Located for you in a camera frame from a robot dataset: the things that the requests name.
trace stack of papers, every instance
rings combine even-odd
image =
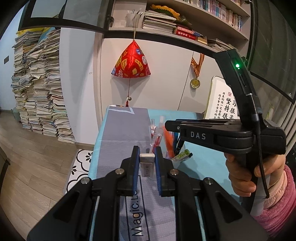
[[[37,117],[39,117],[43,128],[43,134],[46,136],[57,136],[57,129],[54,125],[53,106],[50,99],[49,90],[45,89],[44,79],[39,79],[35,86],[34,99],[36,101]]]
[[[29,36],[32,36],[30,41],[25,38]],[[60,29],[49,32],[38,44],[40,36],[37,36],[27,34],[16,39],[16,71],[11,87],[21,122],[24,128],[36,133],[58,135],[59,141],[75,143],[59,71]]]
[[[218,51],[225,51],[225,50],[230,50],[235,48],[231,44],[226,44],[219,39],[208,39],[207,42],[208,42],[208,46]]]
[[[51,31],[44,40],[42,54],[45,60],[45,85],[49,89],[53,106],[54,125],[58,130],[58,140],[75,143],[75,138],[68,119],[61,86],[59,71],[59,37],[60,30]]]
[[[11,87],[15,94],[15,100],[17,102],[16,109],[20,112],[23,128],[29,130],[32,128],[29,117],[30,115],[34,115],[33,109],[35,108],[35,104],[33,101],[33,89],[31,88],[33,77],[30,74],[27,60],[28,53],[37,45],[41,34],[41,31],[27,31],[15,39],[16,44],[13,46],[15,52],[15,71],[12,76]]]
[[[176,18],[166,14],[148,10],[145,11],[142,28],[159,30],[171,34],[176,28],[176,24],[173,23],[175,20]]]
[[[27,31],[15,39],[16,44],[13,46],[15,50],[14,76],[21,76],[26,73],[27,53],[36,46],[41,34],[41,31]]]

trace human hand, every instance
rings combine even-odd
[[[255,192],[256,185],[251,181],[252,175],[250,171],[235,160],[235,156],[232,154],[224,153],[226,157],[226,166],[229,171],[228,178],[231,181],[234,192],[242,197],[251,196],[252,192]],[[270,155],[263,161],[264,174],[270,174],[269,187],[276,184],[281,178],[286,163],[285,155]],[[256,177],[261,177],[259,166],[254,169]]]

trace medal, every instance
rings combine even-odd
[[[200,87],[200,81],[198,80],[198,77],[200,75],[200,69],[202,67],[202,63],[205,59],[205,55],[204,54],[200,54],[200,61],[199,63],[197,64],[196,61],[194,60],[194,58],[191,59],[191,65],[193,66],[194,68],[194,72],[196,74],[196,78],[192,79],[190,81],[190,86],[194,89],[197,89],[198,87]]]
[[[192,88],[197,89],[200,86],[200,81],[197,78],[192,79],[190,85]]]

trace gray desk mat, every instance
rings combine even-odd
[[[147,109],[110,107],[99,153],[97,178],[118,168],[135,145],[149,148],[150,118]],[[137,193],[121,197],[120,233],[124,241],[175,241],[175,211],[170,197],[160,197],[157,183],[138,176]]]

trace pink fleece sleeve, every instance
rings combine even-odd
[[[264,205],[269,208],[264,209],[260,216],[254,217],[272,237],[280,231],[296,206],[295,183],[287,165],[285,165],[284,175],[280,182],[282,183],[273,189],[271,197]]]

